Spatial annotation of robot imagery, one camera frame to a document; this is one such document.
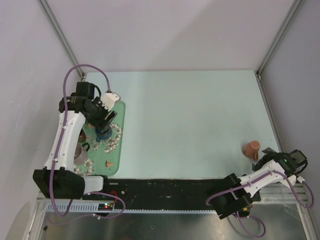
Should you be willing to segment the beige pink mug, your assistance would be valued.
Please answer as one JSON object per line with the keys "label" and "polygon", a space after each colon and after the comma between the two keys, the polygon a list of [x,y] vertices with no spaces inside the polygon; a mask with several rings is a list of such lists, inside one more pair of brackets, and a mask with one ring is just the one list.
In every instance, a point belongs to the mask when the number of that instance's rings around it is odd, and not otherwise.
{"label": "beige pink mug", "polygon": [[257,161],[259,158],[259,150],[261,148],[260,142],[257,140],[253,140],[248,142],[242,147],[242,153],[249,159],[253,161]]}

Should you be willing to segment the brown striped mug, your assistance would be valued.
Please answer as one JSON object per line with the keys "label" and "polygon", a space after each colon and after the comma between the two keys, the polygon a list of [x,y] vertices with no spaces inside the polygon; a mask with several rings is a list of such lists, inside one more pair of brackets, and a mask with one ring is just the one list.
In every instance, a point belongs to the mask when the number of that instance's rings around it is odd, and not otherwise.
{"label": "brown striped mug", "polygon": [[87,136],[83,130],[80,131],[79,137],[78,137],[78,142],[79,143],[84,143],[87,140]]}

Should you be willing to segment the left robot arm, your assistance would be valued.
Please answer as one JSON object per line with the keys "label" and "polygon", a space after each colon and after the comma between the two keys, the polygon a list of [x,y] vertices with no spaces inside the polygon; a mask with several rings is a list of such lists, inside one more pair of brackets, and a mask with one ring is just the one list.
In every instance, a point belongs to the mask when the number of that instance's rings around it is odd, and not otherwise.
{"label": "left robot arm", "polygon": [[94,193],[99,199],[107,199],[111,187],[101,175],[81,176],[74,172],[75,152],[85,123],[104,133],[117,113],[113,110],[120,96],[110,90],[95,96],[96,86],[90,82],[78,82],[70,96],[59,102],[59,122],[54,143],[42,169],[33,172],[33,180],[47,199],[79,200],[85,194]]}

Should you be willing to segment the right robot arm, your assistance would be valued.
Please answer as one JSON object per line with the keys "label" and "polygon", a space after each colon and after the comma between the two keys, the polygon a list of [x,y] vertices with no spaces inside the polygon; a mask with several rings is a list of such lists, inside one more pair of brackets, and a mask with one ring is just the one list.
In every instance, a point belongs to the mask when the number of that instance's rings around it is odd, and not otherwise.
{"label": "right robot arm", "polygon": [[300,173],[308,166],[307,157],[295,149],[290,153],[276,152],[268,147],[263,157],[252,165],[253,172],[237,177],[234,173],[219,179],[208,192],[205,204],[224,219],[248,207],[264,187],[280,183],[291,190],[303,182]]}

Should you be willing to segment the blue glazed mug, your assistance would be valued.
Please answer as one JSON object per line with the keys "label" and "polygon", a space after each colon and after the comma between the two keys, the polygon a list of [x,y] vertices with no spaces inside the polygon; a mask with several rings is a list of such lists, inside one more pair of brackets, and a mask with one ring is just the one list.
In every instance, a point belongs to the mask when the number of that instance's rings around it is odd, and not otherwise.
{"label": "blue glazed mug", "polygon": [[112,134],[113,130],[109,126],[108,128],[105,128],[104,130],[98,130],[97,128],[95,129],[95,134],[96,134],[96,142],[100,143],[101,141],[108,140]]}

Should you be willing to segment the purple ribbed mug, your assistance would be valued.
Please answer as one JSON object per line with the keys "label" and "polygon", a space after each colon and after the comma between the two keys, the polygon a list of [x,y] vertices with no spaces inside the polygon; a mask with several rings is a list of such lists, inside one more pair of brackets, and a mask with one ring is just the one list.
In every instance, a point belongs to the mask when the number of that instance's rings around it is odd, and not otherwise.
{"label": "purple ribbed mug", "polygon": [[84,164],[88,157],[88,151],[90,149],[90,144],[85,142],[83,144],[77,144],[74,153],[74,164],[81,165]]}

